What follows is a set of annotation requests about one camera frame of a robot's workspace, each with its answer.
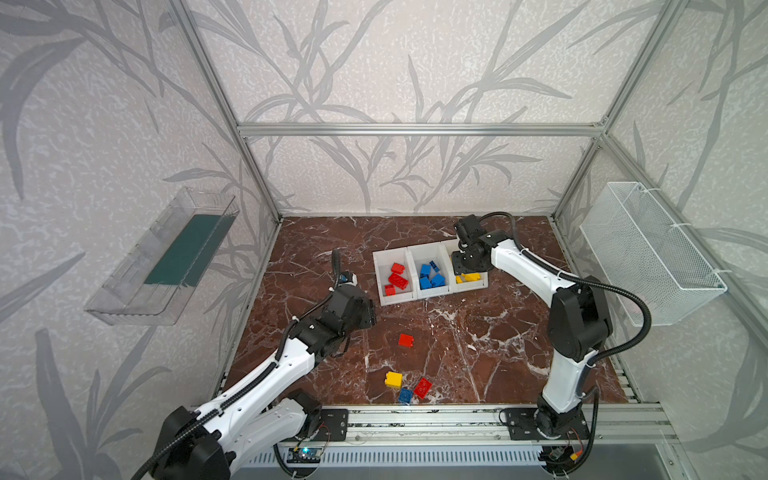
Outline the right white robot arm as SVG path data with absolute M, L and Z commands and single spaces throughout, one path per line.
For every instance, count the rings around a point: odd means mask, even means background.
M 586 397 L 583 386 L 595 365 L 646 338 L 652 326 L 650 308 L 635 293 L 593 276 L 568 273 L 524 247 L 514 217 L 507 212 L 463 217 L 454 230 L 458 239 L 458 250 L 451 254 L 455 273 L 498 269 L 523 283 L 549 307 L 547 336 L 554 353 L 534 422 L 543 437 L 561 437 L 580 419 Z M 604 342 L 613 333 L 608 293 L 637 306 L 642 324 L 634 337 L 604 350 Z

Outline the yellow lego brick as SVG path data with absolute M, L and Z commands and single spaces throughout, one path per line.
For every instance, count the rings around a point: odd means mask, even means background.
M 482 281 L 483 276 L 480 273 L 462 274 L 462 280 L 464 282 Z
M 389 388 L 400 389 L 402 387 L 403 375 L 397 372 L 389 371 L 385 375 L 385 385 Z

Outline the red eight-stud lego brick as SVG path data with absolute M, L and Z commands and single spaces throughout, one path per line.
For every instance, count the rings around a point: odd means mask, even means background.
M 399 274 L 392 273 L 388 280 L 391 285 L 394 285 L 400 290 L 407 290 L 409 288 L 409 281 Z

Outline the red lego brick bottom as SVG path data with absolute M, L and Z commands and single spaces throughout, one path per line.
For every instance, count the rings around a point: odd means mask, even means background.
M 413 390 L 414 395 L 424 400 L 432 388 L 432 382 L 426 378 L 421 378 Z

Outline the red lego brick square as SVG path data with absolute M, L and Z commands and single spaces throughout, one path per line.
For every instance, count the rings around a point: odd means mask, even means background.
M 401 334 L 398 339 L 398 345 L 405 348 L 412 348 L 414 346 L 414 337 L 408 334 Z

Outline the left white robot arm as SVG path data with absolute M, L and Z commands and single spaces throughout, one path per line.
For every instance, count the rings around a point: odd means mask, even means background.
M 234 386 L 194 410 L 179 407 L 169 414 L 134 478 L 229 479 L 263 449 L 313 434 L 319 403 L 285 390 L 339 355 L 354 332 L 375 323 L 375 304 L 366 292 L 352 283 L 334 287 L 293 318 L 276 351 Z

